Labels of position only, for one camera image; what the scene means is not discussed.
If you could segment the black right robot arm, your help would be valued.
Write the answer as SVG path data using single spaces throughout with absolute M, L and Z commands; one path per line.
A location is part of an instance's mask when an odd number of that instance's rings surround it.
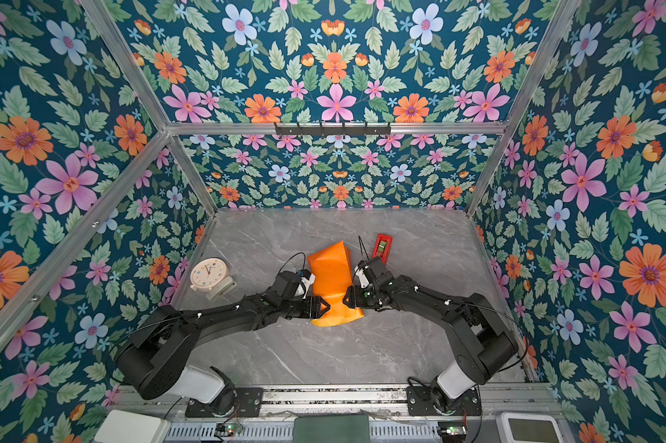
M 391 308 L 424 317 L 445 330 L 453 361 L 429 382 L 430 399 L 438 411 L 449 412 L 519 352 L 502 314 L 480 293 L 440 293 L 408 276 L 395 277 L 380 258 L 360 262 L 355 278 L 357 283 L 347 289 L 343 299 L 348 308 Z

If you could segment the yellow wrapping paper sheet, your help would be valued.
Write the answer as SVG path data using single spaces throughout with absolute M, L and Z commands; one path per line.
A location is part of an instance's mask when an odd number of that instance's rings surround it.
M 313 285 L 315 296 L 320 296 L 330 305 L 329 311 L 312 324 L 318 328 L 332 328 L 362 319 L 360 308 L 348 308 L 343 299 L 353 285 L 351 253 L 343 242 L 319 251 L 308 259 L 312 273 L 316 276 Z

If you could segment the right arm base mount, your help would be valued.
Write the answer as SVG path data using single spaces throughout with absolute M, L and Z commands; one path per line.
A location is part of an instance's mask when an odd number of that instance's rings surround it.
M 408 414 L 411 416 L 471 416 L 483 414 L 480 390 L 477 385 L 452 399 L 440 387 L 408 381 L 406 388 Z

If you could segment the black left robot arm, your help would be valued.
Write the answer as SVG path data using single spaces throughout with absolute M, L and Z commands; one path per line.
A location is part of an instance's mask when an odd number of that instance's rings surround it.
M 188 360 L 198 346 L 239 332 L 266 328 L 280 319 L 319 319 L 330 304 L 313 295 L 311 271 L 281 271 L 261 293 L 216 308 L 157 308 L 115 356 L 124 382 L 144 400 L 165 394 L 203 404 L 220 401 L 231 382 L 215 369 L 200 369 Z

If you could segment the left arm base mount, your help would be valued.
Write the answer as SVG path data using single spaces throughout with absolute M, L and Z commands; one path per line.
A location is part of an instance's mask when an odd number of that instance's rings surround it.
M 213 402 L 190 400 L 186 418 L 255 418 L 263 405 L 264 389 L 226 386 Z

